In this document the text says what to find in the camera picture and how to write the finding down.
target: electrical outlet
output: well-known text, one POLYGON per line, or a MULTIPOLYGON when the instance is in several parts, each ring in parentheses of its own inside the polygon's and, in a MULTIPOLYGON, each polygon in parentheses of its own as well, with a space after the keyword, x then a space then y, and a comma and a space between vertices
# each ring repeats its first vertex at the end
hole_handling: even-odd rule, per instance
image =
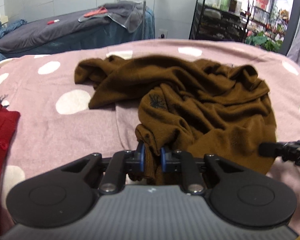
POLYGON ((161 35, 164 35, 164 38, 168 38, 168 30, 165 30, 165 29, 159 29, 159 35, 158 35, 158 38, 161 39, 161 35))

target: gray ribbed panel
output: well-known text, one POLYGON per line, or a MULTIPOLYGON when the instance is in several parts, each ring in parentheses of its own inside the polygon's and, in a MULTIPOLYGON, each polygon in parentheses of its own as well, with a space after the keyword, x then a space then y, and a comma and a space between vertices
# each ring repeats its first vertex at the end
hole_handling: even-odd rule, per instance
POLYGON ((216 216, 202 197, 178 186, 128 185, 103 196, 92 211, 72 225, 53 229, 15 226, 4 240, 295 240, 288 227, 248 230, 216 216))

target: pink polka dot bedsheet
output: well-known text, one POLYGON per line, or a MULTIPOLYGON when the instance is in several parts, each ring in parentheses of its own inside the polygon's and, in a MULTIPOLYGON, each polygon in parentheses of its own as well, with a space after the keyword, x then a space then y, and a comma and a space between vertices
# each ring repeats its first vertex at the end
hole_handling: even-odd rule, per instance
MULTIPOLYGON (((80 60, 111 54, 123 58, 164 54, 190 61, 206 58, 228 65, 253 65, 270 87, 278 141, 300 140, 300 67, 282 55, 249 45, 148 40, 4 60, 0 62, 0 96, 6 95, 2 104, 19 111, 21 118, 2 171, 3 233, 13 225, 6 210, 6 197, 15 184, 92 152, 110 157, 116 151, 136 148, 138 102, 89 110, 93 88, 74 84, 74 69, 80 60)), ((300 167, 276 160, 268 175, 296 193, 298 207, 290 226, 300 233, 300 167)))

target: white logo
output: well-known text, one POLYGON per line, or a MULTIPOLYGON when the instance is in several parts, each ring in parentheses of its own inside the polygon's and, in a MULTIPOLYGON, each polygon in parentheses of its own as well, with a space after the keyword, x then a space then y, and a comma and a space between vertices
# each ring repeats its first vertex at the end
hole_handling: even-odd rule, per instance
POLYGON ((153 193, 153 192, 155 192, 155 191, 157 191, 154 187, 152 187, 152 188, 150 188, 150 189, 148 189, 148 191, 150 192, 150 193, 153 193))

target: gray bed cover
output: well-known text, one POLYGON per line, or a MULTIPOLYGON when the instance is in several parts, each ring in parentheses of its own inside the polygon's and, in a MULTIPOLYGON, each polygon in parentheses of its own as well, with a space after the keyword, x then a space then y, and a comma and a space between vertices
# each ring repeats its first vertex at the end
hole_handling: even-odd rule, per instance
POLYGON ((79 17, 92 10, 89 9, 54 16, 23 25, 0 39, 0 52, 4 53, 17 49, 41 46, 59 37, 89 27, 109 24, 111 19, 129 31, 137 29, 142 21, 142 11, 140 13, 142 5, 138 3, 121 1, 119 3, 104 4, 103 6, 108 9, 109 14, 107 14, 107 16, 109 17, 96 17, 84 22, 79 22, 79 17), (56 19, 60 21, 47 25, 48 21, 56 19))

